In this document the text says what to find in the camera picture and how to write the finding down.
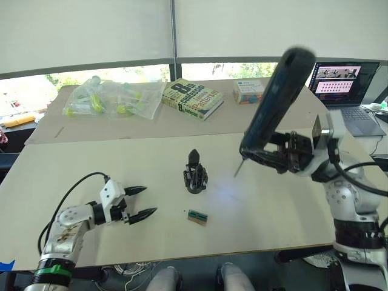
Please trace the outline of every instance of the laptop keyboard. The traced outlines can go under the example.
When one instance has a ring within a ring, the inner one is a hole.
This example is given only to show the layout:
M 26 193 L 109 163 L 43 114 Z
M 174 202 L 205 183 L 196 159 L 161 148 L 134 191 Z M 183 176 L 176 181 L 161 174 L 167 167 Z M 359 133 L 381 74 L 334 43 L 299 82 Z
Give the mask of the laptop keyboard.
M 345 121 L 369 120 L 369 115 L 359 107 L 341 108 L 341 113 Z

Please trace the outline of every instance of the book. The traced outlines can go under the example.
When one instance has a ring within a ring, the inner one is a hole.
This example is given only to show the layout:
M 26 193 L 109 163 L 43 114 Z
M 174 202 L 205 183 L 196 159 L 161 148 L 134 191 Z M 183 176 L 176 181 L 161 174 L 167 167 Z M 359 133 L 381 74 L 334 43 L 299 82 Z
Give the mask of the book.
M 181 78 L 166 86 L 162 103 L 203 121 L 224 102 L 223 96 L 219 91 Z

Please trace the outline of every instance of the white roller blind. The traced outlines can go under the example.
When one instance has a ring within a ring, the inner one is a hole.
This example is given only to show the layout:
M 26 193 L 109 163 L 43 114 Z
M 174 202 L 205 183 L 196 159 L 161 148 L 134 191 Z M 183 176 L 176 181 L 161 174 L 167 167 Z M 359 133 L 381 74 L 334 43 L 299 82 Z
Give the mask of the white roller blind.
M 0 1 L 0 74 L 173 58 L 169 0 Z
M 388 60 L 388 0 L 175 0 L 179 58 L 281 56 Z

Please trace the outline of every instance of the blue tape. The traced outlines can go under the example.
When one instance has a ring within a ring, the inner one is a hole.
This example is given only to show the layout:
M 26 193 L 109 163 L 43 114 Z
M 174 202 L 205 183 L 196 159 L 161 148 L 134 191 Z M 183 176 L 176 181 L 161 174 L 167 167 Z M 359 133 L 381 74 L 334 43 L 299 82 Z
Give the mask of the blue tape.
M 0 262 L 0 272 L 12 271 L 14 263 L 15 263 L 15 260 L 10 262 L 9 264 L 4 264 L 4 263 Z

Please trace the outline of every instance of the plastic bag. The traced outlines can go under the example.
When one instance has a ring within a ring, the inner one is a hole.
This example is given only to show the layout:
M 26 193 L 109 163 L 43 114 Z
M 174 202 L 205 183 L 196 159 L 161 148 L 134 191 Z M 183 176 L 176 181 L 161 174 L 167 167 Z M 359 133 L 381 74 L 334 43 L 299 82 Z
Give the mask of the plastic bag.
M 69 117 L 136 114 L 153 119 L 165 86 L 165 82 L 129 84 L 101 81 L 94 76 L 74 89 L 63 114 Z

